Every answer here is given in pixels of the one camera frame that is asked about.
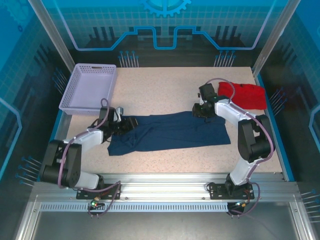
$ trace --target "speckled tabletop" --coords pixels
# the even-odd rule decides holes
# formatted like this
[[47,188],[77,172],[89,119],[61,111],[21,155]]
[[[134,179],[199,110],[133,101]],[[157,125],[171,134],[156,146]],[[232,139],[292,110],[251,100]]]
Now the speckled tabletop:
[[[234,83],[254,84],[249,67],[141,67],[118,68],[112,97],[114,108],[123,107],[124,115],[163,115],[191,111],[199,102],[198,88],[212,78]],[[213,84],[218,90],[218,82]],[[261,110],[252,110],[263,114]],[[84,131],[94,116],[72,116],[67,137]],[[225,124],[229,145],[204,146],[151,152],[132,152],[109,156],[105,142],[82,156],[81,169],[92,173],[227,173],[238,159],[237,129]],[[282,172],[277,153],[260,164],[257,172]]]

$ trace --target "red cloth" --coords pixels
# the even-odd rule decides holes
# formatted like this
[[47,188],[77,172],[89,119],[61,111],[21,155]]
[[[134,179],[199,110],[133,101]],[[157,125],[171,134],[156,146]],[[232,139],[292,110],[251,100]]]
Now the red cloth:
[[[243,109],[259,109],[267,108],[265,89],[261,86],[253,84],[237,84],[232,83],[235,87],[235,95],[232,99],[236,105]],[[224,95],[228,98],[233,93],[232,87],[227,82],[219,82],[218,95]]]

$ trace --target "fabric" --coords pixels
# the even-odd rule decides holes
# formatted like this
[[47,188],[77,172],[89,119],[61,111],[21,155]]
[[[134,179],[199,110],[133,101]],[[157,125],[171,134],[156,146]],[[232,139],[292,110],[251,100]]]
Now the fabric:
[[110,156],[134,151],[149,152],[230,144],[222,117],[192,116],[191,111],[168,115],[133,116],[138,126],[123,135],[113,135],[108,147]]
[[[261,86],[253,84],[237,84],[232,83],[235,87],[235,95],[232,102],[243,109],[259,109],[267,108],[265,89]],[[219,82],[218,96],[224,95],[228,98],[233,93],[232,87],[227,82]]]

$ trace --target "navy blue cloth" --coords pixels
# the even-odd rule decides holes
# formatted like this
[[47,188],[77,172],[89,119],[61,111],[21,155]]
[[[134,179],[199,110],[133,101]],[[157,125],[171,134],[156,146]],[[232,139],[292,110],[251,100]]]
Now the navy blue cloth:
[[134,151],[149,152],[230,144],[225,119],[192,116],[191,111],[167,115],[132,116],[138,126],[123,135],[113,135],[108,147],[110,156]]

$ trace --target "white plastic basket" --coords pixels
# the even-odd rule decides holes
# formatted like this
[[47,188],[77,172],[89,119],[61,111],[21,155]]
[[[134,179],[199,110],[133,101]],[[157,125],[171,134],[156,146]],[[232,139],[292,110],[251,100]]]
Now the white plastic basket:
[[108,99],[111,105],[116,80],[116,65],[78,63],[59,108],[69,115],[97,116],[102,98]]

